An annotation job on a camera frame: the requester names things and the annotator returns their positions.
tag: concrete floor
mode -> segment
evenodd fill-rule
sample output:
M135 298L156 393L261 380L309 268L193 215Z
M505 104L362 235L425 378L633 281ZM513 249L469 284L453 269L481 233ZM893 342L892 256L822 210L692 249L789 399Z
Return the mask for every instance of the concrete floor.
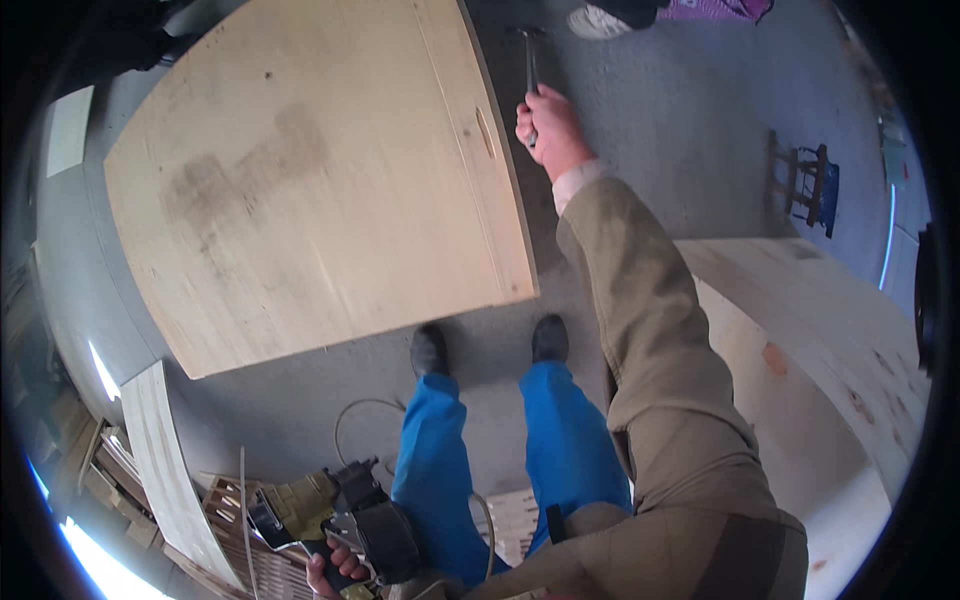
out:
M171 24L206 31L242 2L199 0ZM794 145L826 143L841 165L836 229L799 234L856 274L879 279L889 199L866 85L843 52L839 26L817 0L781 0L758 26L659 22L649 31L588 43L564 28L576 0L469 0L470 15L509 124L523 91L522 46L508 25L546 28L541 78L580 110L589 141L632 185L675 238L796 235L780 205L761 201L768 128ZM64 363L94 413L122 421L94 369L96 347L116 382L167 360L171 384L197 433L181 435L192 470L235 473L232 450L247 447L248 474L274 481L335 466L333 422L349 402L406 402L414 387L412 328L190 381L160 336L133 282L112 222L103 158L164 71L132 72L97 89L83 166L37 182L41 289ZM553 240L557 217L549 182L518 144L516 171L534 243L537 300L444 320L453 371L468 407L464 438L475 489L529 485L525 426L516 382L529 366L537 319L559 312L571 337L570 367L591 399L600 397L601 356L577 280ZM41 156L46 156L41 149ZM45 172L43 165L38 169ZM377 405L343 425L349 457L396 452L400 415ZM206 435L204 444L195 438ZM213 442L229 454L192 451Z

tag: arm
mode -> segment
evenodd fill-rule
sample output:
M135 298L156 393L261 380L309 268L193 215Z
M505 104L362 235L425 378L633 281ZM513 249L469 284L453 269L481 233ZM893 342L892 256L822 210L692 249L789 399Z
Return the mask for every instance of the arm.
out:
M756 438L733 408L693 278L650 210L595 161L573 108L542 86L516 134L554 183L557 240L591 300L611 374L607 423L641 512L671 504L775 509Z

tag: person's left hand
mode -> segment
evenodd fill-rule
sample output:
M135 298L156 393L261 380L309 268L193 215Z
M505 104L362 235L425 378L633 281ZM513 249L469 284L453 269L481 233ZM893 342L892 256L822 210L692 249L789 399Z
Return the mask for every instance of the person's left hand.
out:
M356 581L370 579L370 570L360 564L360 559L350 552L349 548L332 538L326 539L326 545L333 550L330 561L340 567L341 575ZM340 597L337 590L324 577L324 557L319 554L314 554L306 564L306 583L322 598Z

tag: leg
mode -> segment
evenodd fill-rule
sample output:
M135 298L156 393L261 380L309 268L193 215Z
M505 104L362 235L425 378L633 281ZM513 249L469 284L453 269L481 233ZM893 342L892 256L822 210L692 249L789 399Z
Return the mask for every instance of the leg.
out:
M561 361L535 363L520 380L527 421L527 473L540 506L530 552L548 537L546 507L558 504L564 518L594 502L633 510L607 420L573 383Z
M412 351L417 351L417 342L415 336ZM415 372L417 361L415 355ZM490 547L469 509L473 483L461 437L467 407L458 399L457 382L431 371L417 373L420 380L403 417L392 496L410 517L424 566L456 575L473 587L487 573ZM508 569L495 559L494 573Z

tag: pink bag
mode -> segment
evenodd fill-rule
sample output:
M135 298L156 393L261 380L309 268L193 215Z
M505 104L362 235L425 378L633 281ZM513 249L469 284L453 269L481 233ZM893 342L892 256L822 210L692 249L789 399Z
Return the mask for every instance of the pink bag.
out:
M758 21L773 0L672 0L657 19L739 19Z

